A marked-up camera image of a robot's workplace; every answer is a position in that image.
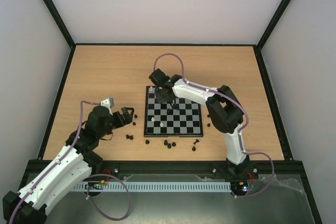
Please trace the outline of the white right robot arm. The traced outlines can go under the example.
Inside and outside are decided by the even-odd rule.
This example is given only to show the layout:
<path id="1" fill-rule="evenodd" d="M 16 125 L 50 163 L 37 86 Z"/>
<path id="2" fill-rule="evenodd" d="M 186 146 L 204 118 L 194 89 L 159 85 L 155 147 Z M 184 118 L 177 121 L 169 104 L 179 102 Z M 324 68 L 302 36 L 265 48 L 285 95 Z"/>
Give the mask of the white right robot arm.
<path id="1" fill-rule="evenodd" d="M 242 177 L 249 162 L 242 136 L 246 111 L 232 90 L 225 85 L 206 87 L 177 74 L 169 77 L 160 69 L 154 70 L 149 79 L 156 86 L 157 99 L 161 103 L 183 98 L 206 106 L 212 124 L 224 135 L 228 172 L 236 178 Z"/>

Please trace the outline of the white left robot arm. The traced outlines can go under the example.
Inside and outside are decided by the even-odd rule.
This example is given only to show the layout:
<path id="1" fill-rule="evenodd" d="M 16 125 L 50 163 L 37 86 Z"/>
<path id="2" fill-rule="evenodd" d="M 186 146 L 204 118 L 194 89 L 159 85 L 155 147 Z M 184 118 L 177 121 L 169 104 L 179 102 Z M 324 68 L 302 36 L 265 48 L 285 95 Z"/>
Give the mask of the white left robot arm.
<path id="1" fill-rule="evenodd" d="M 109 105 L 96 103 L 56 157 L 26 186 L 3 197 L 7 223 L 45 223 L 54 207 L 77 184 L 101 177 L 103 159 L 94 152 L 95 148 L 113 130 L 132 123 L 133 114 L 133 108 L 112 112 Z"/>

